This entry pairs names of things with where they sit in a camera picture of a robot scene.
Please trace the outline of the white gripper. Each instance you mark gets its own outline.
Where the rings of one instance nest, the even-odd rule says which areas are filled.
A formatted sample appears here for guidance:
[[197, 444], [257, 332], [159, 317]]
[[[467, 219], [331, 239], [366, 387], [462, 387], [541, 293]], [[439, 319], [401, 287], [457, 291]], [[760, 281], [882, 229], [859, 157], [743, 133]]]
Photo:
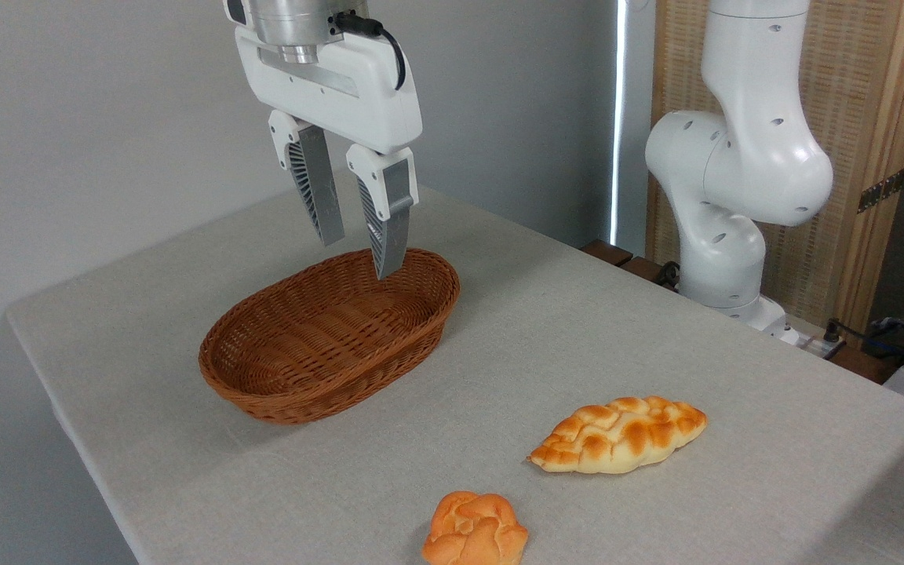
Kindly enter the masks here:
[[374, 269], [380, 280], [397, 272], [411, 207], [420, 201], [413, 152], [402, 149], [422, 133], [412, 72], [395, 89], [391, 44], [359, 35], [320, 46], [315, 64], [285, 61], [244, 27], [235, 29], [235, 41], [255, 96], [276, 108], [267, 122], [275, 157], [290, 172], [323, 245], [344, 238], [325, 129], [356, 143], [347, 161], [358, 179]]

